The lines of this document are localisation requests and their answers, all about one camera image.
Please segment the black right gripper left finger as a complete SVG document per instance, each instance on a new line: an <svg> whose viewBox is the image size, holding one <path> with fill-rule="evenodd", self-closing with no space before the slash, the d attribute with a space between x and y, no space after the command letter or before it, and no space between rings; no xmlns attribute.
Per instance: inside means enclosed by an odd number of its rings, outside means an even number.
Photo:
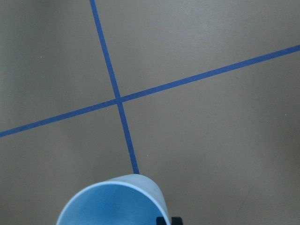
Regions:
<svg viewBox="0 0 300 225"><path fill-rule="evenodd" d="M165 219L163 217L157 217L156 225L165 225Z"/></svg>

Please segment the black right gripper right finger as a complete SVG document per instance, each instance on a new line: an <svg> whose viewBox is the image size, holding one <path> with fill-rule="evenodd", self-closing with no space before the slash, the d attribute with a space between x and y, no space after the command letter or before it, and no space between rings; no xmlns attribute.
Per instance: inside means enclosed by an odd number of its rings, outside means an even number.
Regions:
<svg viewBox="0 0 300 225"><path fill-rule="evenodd" d="M172 217L172 225L182 225L181 217Z"/></svg>

